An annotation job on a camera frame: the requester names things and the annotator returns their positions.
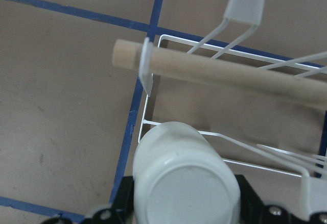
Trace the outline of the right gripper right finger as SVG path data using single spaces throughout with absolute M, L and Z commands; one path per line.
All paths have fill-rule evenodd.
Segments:
M 304 220 L 281 206 L 264 204 L 243 175 L 235 175 L 235 177 L 241 192 L 240 223 L 326 223 L 326 212 L 312 213 L 309 215 L 308 220 Z

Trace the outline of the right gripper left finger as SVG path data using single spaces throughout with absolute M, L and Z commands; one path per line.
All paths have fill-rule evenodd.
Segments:
M 133 177 L 123 177 L 113 203 L 95 207 L 81 223 L 132 223 L 133 196 Z

